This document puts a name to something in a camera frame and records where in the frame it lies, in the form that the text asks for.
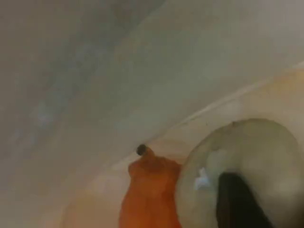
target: orange object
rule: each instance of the orange object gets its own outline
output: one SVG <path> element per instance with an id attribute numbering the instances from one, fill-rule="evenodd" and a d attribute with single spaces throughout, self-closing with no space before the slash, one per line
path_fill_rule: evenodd
<path id="1" fill-rule="evenodd" d="M 122 202 L 119 228 L 181 228 L 175 209 L 175 185 L 181 165 L 141 145 L 142 157 L 130 164 L 131 183 Z"/>

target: black object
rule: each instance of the black object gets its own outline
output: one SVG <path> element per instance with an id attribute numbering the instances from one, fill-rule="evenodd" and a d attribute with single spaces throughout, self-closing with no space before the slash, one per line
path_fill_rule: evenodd
<path id="1" fill-rule="evenodd" d="M 218 182 L 218 228 L 273 228 L 249 186 L 236 173 L 225 172 Z"/>
<path id="2" fill-rule="evenodd" d="M 139 156 L 143 156 L 143 154 L 146 152 L 146 150 L 147 150 L 147 146 L 145 144 L 141 144 L 137 147 L 136 153 Z"/>

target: orange cloth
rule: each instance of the orange cloth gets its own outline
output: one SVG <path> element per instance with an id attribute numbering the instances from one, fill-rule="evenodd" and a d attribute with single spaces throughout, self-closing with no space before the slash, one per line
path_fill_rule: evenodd
<path id="1" fill-rule="evenodd" d="M 122 202 L 119 228 L 181 228 L 175 208 L 175 185 L 181 165 L 145 147 L 130 164 L 131 183 Z"/>

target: bathtub wall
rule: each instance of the bathtub wall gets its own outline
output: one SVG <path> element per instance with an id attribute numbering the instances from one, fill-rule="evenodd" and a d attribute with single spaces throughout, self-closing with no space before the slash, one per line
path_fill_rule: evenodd
<path id="1" fill-rule="evenodd" d="M 301 0 L 116 3 L 0 3 L 3 227 L 34 227 L 139 143 L 304 60 Z"/>

